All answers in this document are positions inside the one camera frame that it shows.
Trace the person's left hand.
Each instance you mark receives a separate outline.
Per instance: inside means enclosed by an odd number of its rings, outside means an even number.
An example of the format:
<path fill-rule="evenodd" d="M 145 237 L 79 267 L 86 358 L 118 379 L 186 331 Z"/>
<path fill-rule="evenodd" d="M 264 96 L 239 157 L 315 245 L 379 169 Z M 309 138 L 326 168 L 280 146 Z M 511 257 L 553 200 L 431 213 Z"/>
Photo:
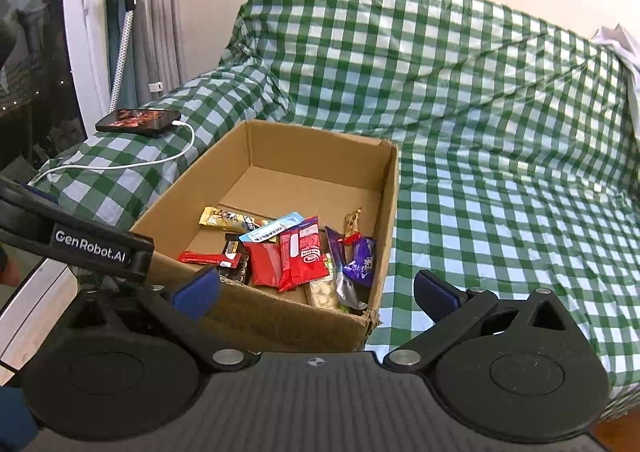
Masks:
<path fill-rule="evenodd" d="M 16 287 L 21 283 L 20 269 L 12 261 L 7 261 L 0 273 L 0 283 L 10 287 Z"/>

